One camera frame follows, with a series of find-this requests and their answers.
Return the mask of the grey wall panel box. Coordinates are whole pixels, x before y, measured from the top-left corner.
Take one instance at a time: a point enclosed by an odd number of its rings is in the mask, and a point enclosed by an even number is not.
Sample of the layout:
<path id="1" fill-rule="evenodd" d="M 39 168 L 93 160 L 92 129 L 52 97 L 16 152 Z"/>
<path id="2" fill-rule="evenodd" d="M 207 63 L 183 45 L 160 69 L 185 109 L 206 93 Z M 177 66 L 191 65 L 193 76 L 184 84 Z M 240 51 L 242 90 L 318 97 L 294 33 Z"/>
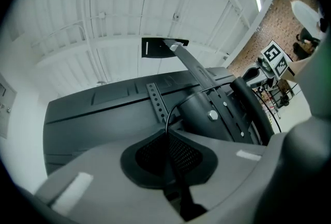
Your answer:
<path id="1" fill-rule="evenodd" d="M 0 73 L 0 137 L 7 138 L 10 112 L 17 92 Z"/>

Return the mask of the black TV stand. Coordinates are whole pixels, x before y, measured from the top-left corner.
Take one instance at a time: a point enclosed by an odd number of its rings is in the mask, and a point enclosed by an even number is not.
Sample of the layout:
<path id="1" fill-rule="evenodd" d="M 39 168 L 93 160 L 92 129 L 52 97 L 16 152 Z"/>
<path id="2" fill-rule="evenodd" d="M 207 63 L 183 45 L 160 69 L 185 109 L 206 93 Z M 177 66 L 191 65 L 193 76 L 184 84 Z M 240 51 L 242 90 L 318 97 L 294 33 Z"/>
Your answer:
<path id="1" fill-rule="evenodd" d="M 268 145 L 273 128 L 256 95 L 243 78 L 228 83 L 235 99 L 223 91 L 213 76 L 187 50 L 188 41 L 173 38 L 142 38 L 142 56 L 176 56 L 201 87 L 174 108 L 191 133 L 240 143 Z"/>

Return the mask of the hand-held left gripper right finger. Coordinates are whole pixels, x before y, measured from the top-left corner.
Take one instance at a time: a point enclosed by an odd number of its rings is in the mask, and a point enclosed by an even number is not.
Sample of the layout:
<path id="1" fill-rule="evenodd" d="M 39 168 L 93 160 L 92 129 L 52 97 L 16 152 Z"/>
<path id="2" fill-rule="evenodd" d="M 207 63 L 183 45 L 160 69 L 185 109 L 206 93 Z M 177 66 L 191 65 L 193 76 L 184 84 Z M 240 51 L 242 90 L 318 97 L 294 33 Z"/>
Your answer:
<path id="1" fill-rule="evenodd" d="M 180 130 L 173 134 L 207 147 L 217 156 L 218 164 L 209 179 L 191 186 L 193 201 L 207 212 L 186 224 L 253 224 L 257 201 L 249 196 L 247 180 L 266 149 L 265 146 L 222 141 Z"/>

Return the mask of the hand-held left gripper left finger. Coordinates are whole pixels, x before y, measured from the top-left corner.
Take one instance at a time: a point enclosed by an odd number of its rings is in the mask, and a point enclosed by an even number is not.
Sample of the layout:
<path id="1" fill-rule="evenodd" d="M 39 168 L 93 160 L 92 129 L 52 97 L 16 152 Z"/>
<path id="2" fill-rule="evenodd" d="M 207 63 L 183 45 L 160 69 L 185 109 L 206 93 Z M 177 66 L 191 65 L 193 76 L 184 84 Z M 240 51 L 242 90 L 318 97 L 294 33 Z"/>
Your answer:
<path id="1" fill-rule="evenodd" d="M 122 152 L 153 133 L 85 151 L 50 174 L 35 196 L 78 224 L 182 224 L 162 190 L 137 186 L 121 169 Z"/>

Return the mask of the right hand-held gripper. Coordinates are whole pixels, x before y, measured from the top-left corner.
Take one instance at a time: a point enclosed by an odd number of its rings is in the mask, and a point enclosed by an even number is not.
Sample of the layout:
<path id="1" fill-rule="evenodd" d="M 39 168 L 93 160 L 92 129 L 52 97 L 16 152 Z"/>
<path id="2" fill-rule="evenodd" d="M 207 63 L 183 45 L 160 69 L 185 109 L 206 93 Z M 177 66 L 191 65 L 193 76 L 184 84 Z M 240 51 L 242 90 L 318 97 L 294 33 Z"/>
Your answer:
<path id="1" fill-rule="evenodd" d="M 266 76 L 268 86 L 275 86 L 288 68 L 287 55 L 273 40 L 270 41 L 256 60 L 257 67 L 251 67 L 244 73 L 244 80 L 249 82 L 260 75 L 260 69 Z"/>

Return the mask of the large black television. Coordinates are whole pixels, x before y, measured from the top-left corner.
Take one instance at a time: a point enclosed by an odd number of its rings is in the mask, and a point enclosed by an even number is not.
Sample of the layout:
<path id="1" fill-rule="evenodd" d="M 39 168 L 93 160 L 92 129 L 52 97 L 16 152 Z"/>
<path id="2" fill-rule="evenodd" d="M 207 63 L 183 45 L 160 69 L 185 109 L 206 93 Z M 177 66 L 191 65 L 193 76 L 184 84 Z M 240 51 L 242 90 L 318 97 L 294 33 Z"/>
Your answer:
<path id="1" fill-rule="evenodd" d="M 223 67 L 207 71 L 234 100 L 228 83 L 236 77 Z M 200 90 L 189 71 L 179 71 L 106 84 L 51 101 L 43 127 L 47 174 L 97 145 L 149 129 L 156 130 L 148 137 L 149 142 L 129 152 L 135 169 L 162 176 L 167 156 L 171 154 L 179 169 L 191 170 L 202 160 L 201 154 L 168 140 L 164 132 L 175 123 L 190 132 L 174 106 Z"/>

